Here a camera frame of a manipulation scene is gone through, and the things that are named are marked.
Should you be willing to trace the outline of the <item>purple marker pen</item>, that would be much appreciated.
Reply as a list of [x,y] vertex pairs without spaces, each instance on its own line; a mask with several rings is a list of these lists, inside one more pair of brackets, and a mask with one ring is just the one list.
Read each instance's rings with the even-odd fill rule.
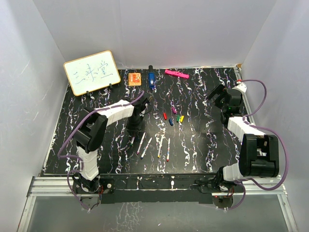
[[145,134],[146,134],[146,132],[144,132],[143,135],[142,135],[142,137],[141,137],[141,140],[140,140],[140,143],[139,143],[139,146],[138,146],[138,150],[137,150],[137,155],[140,153],[140,149],[141,149],[143,140],[144,140],[144,138],[145,138]]

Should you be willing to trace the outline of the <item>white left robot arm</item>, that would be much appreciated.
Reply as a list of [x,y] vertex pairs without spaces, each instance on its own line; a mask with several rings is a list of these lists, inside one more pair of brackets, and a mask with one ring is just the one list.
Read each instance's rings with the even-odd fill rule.
[[74,183],[88,193],[98,191],[100,186],[99,170],[97,165],[98,149],[103,144],[106,128],[119,120],[127,119],[126,130],[132,137],[137,136],[142,129],[142,122],[146,110],[150,105],[147,97],[142,96],[132,102],[120,100],[103,110],[84,109],[84,116],[92,113],[82,120],[82,125],[73,136],[76,141],[78,157],[82,159],[82,168],[78,179],[73,177]]

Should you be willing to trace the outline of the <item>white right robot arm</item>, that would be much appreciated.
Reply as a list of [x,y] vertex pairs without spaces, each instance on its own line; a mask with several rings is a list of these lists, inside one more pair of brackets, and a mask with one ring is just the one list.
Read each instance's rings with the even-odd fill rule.
[[277,177],[279,174],[279,140],[275,135],[265,134],[249,123],[240,112],[247,87],[238,82],[234,88],[219,84],[208,95],[221,110],[221,123],[241,142],[237,163],[219,168],[213,178],[200,178],[195,184],[200,189],[210,188],[228,191],[252,177]]

